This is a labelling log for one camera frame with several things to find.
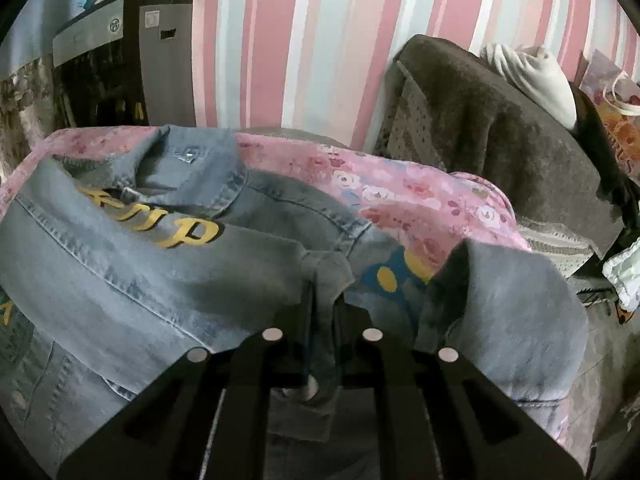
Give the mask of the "blue denim jacket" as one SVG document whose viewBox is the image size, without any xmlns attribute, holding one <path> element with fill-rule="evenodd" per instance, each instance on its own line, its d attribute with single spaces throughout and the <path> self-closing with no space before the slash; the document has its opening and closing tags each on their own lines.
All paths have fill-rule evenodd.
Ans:
<svg viewBox="0 0 640 480">
<path fill-rule="evenodd" d="M 410 347 L 456 348 L 547 431 L 587 315 L 543 256 L 466 240 L 435 275 L 303 182 L 247 168 L 227 131 L 167 126 L 94 166 L 46 159 L 1 223 L 1 407 L 56 474 L 183 353 L 224 351 L 316 292 L 309 400 L 273 393 L 271 479 L 375 479 L 372 413 L 341 393 L 335 300 Z"/>
</svg>

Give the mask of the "pink floral bed sheet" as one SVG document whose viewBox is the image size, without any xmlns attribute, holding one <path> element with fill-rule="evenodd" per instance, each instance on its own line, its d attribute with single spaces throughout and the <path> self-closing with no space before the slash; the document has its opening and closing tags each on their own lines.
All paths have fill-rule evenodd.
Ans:
<svg viewBox="0 0 640 480">
<path fill-rule="evenodd" d="M 1 223 L 12 200 L 43 160 L 94 166 L 132 151 L 164 127 L 62 130 L 52 134 L 2 185 Z M 415 162 L 314 142 L 220 131 L 235 136 L 247 168 L 288 177 L 331 196 L 396 240 L 430 275 L 442 270 L 454 248 L 466 240 L 542 256 L 518 234 L 512 206 L 503 192 L 480 177 L 446 174 Z M 546 430 L 558 441 L 564 440 L 568 425 L 567 396 L 556 408 L 554 430 Z"/>
</svg>

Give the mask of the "white quilted blanket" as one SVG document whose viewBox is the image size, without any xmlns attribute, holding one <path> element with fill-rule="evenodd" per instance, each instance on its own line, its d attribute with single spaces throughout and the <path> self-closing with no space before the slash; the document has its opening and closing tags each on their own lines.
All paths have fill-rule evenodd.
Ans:
<svg viewBox="0 0 640 480">
<path fill-rule="evenodd" d="M 634 313 L 639 307 L 640 240 L 606 260 L 602 273 L 615 288 L 623 310 Z"/>
</svg>

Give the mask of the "black garment on sofa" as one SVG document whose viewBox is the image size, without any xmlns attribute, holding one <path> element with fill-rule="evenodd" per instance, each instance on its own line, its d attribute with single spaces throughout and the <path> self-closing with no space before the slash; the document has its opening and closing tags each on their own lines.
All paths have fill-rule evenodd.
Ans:
<svg viewBox="0 0 640 480">
<path fill-rule="evenodd" d="M 576 108 L 572 136 L 599 174 L 598 196 L 614 207 L 629 234 L 638 234 L 639 187 L 618 166 L 608 134 L 589 96 L 572 82 L 570 91 Z"/>
</svg>

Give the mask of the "brown blanket covered sofa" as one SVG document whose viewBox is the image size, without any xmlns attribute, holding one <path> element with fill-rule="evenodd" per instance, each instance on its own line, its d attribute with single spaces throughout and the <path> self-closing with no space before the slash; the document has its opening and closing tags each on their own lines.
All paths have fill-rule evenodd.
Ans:
<svg viewBox="0 0 640 480">
<path fill-rule="evenodd" d="M 413 36 L 393 58 L 386 90 L 375 154 L 497 185 L 521 236 L 564 274 L 630 235 L 598 196 L 599 174 L 572 130 L 471 52 Z"/>
</svg>

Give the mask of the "white folded garment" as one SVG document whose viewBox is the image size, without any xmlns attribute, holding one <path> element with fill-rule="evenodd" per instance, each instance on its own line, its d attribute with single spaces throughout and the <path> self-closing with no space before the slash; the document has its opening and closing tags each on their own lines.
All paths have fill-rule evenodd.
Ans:
<svg viewBox="0 0 640 480">
<path fill-rule="evenodd" d="M 480 49 L 480 58 L 565 129 L 575 128 L 577 110 L 570 82 L 548 49 L 541 46 L 513 49 L 505 44 L 488 44 Z"/>
</svg>

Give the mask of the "blue floral curtain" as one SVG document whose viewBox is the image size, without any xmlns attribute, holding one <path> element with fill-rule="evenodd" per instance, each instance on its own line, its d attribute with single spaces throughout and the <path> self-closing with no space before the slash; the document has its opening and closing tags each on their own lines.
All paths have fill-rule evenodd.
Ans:
<svg viewBox="0 0 640 480">
<path fill-rule="evenodd" d="M 85 0 L 27 0 L 1 44 L 1 177 L 56 128 L 52 40 Z"/>
</svg>

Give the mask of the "black silver water dispenser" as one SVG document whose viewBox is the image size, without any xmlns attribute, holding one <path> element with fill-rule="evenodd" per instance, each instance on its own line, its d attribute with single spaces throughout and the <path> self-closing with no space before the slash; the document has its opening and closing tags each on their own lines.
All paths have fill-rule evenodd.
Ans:
<svg viewBox="0 0 640 480">
<path fill-rule="evenodd" d="M 53 37 L 55 96 L 70 128 L 196 125 L 193 0 L 103 0 Z"/>
</svg>

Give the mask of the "pink floral gift bag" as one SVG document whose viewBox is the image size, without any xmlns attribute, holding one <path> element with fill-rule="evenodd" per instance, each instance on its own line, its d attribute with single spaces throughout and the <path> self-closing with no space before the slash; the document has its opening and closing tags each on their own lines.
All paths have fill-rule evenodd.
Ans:
<svg viewBox="0 0 640 480">
<path fill-rule="evenodd" d="M 639 86 L 599 50 L 592 52 L 579 89 L 593 102 L 618 166 L 639 183 Z"/>
</svg>

